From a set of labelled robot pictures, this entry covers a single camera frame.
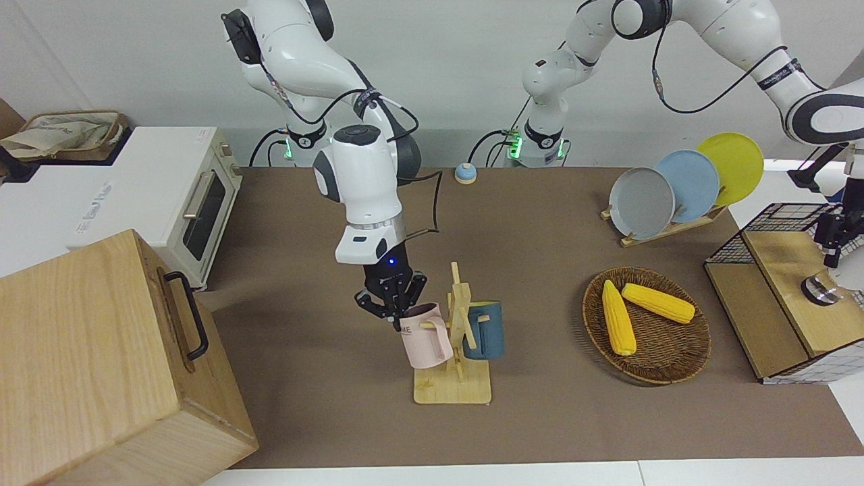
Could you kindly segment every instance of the green indicator light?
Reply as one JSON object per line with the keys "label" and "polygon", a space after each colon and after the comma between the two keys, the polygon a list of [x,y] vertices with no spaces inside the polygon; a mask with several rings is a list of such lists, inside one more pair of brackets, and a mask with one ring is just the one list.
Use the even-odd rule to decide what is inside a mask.
{"label": "green indicator light", "polygon": [[508,157],[514,160],[518,160],[519,156],[522,154],[522,136],[518,133],[514,135],[514,139],[510,142],[510,152],[507,154]]}

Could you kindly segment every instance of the brown table mat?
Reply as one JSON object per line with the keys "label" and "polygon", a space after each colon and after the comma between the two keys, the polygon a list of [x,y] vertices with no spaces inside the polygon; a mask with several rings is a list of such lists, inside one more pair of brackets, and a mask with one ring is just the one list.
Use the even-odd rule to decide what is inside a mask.
{"label": "brown table mat", "polygon": [[[392,327],[353,302],[359,266],[334,249],[345,209],[310,169],[245,172],[200,300],[219,333],[261,449],[239,468],[501,464],[861,455],[828,387],[762,386],[702,262],[732,236],[716,223],[633,248],[598,213],[621,169],[445,173],[442,232],[408,243],[444,303],[457,260],[475,300],[499,299],[507,352],[490,406],[419,406]],[[399,189],[409,230],[431,225],[434,181]],[[634,385],[582,331],[591,277],[616,265],[663,273],[708,318],[711,359],[693,380]]]}

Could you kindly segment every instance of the gray plate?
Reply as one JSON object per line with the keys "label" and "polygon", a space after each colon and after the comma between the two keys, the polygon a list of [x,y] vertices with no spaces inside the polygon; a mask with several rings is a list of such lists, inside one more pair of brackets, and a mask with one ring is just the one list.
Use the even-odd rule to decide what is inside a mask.
{"label": "gray plate", "polygon": [[662,174],[654,169],[630,169],[615,181],[609,195],[612,223],[621,234],[648,240],[669,226],[675,213],[675,194]]}

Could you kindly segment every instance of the basket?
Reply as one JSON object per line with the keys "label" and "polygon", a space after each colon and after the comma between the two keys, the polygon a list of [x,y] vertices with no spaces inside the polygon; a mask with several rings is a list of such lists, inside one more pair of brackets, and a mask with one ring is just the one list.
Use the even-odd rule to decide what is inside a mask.
{"label": "basket", "polygon": [[[689,324],[680,324],[625,300],[636,336],[636,353],[616,355],[603,317],[602,293],[606,280],[611,280],[619,290],[624,284],[639,284],[681,298],[696,307],[696,316]],[[705,368],[711,355],[708,321],[699,305],[675,282],[645,268],[618,266],[597,275],[582,299],[582,319],[591,341],[603,357],[624,374],[654,385],[693,378]]]}

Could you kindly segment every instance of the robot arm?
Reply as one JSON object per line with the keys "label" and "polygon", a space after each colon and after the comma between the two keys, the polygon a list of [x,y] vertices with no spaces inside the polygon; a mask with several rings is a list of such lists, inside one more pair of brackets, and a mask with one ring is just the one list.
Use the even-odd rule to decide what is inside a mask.
{"label": "robot arm", "polygon": [[[289,140],[317,150],[319,190],[345,205],[348,224],[335,256],[364,268],[365,289],[355,301],[399,331],[399,318],[416,304],[426,283],[409,265],[397,196],[400,182],[420,168],[420,151],[388,103],[402,107],[326,44],[333,24],[323,0],[251,0],[222,19],[244,77],[283,108]],[[316,111],[320,99],[345,100],[363,123],[336,131],[327,144],[323,115],[303,116]]]}
{"label": "robot arm", "polygon": [[[592,75],[615,36],[642,39],[672,22],[687,23],[717,54],[747,72],[778,108],[789,138],[833,149],[850,142],[864,148],[864,80],[830,90],[817,86],[783,45],[770,0],[587,0],[576,11],[562,48],[524,70],[523,86],[533,103],[515,142],[518,161],[542,167],[555,160],[568,110],[562,95]],[[654,80],[669,106],[656,72]],[[864,150],[853,146],[851,153],[843,214],[820,221],[816,237],[829,251],[826,266],[837,275],[840,248],[864,233]],[[812,181],[796,183],[804,187]],[[854,272],[864,273],[844,271],[847,276]],[[858,285],[849,288],[861,288],[860,281],[845,280]]]}
{"label": "robot arm", "polygon": [[300,115],[317,111],[318,99],[341,99],[381,130],[399,177],[416,174],[421,158],[414,138],[360,68],[327,45],[333,24],[323,0],[250,0],[223,22],[244,77],[279,103],[298,149],[319,150],[327,133],[323,120],[309,124]]}

